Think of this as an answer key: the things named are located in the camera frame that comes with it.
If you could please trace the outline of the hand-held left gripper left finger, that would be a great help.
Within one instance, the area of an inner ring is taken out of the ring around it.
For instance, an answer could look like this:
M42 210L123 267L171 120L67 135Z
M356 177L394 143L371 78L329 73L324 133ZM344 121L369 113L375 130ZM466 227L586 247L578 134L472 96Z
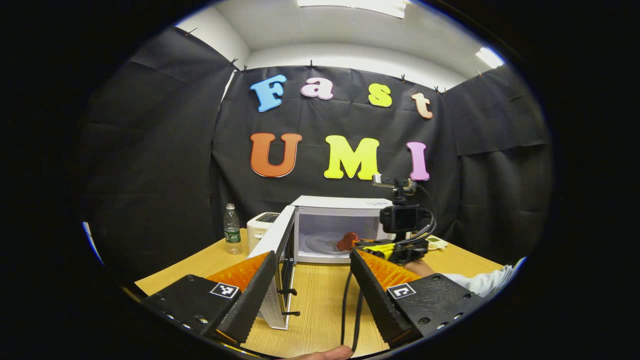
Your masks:
M276 270L277 256L266 251L208 277L185 275L142 304L196 335L238 346L247 341Z

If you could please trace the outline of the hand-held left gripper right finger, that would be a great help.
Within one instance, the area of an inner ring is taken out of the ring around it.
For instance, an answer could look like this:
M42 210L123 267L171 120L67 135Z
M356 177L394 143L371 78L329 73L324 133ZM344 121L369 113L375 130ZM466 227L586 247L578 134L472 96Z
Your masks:
M350 253L350 271L390 348L434 337L485 304L443 274L418 276L359 249Z

